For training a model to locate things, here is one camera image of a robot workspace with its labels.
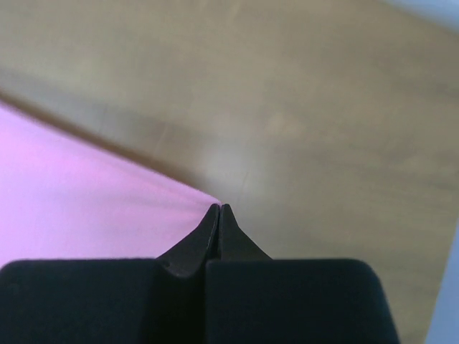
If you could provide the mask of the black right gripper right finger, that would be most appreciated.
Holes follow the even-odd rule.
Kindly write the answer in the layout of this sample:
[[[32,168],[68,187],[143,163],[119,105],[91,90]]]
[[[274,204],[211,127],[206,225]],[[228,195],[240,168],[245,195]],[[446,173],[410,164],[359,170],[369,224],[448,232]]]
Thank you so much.
[[[269,258],[221,208],[206,265],[208,343],[398,343],[376,272],[358,259]]]

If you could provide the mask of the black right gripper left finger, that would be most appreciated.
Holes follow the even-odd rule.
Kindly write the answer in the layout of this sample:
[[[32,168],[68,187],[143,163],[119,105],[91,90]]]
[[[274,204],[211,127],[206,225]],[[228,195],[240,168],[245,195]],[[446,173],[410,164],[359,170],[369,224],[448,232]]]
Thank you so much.
[[[20,260],[1,270],[3,343],[201,343],[219,207],[156,259]]]

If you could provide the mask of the pink t-shirt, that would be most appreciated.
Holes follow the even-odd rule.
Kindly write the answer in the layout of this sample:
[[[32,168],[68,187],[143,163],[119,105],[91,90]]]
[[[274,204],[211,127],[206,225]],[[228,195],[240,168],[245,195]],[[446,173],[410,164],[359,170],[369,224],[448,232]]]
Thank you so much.
[[[162,255],[216,199],[1,106],[1,263]]]

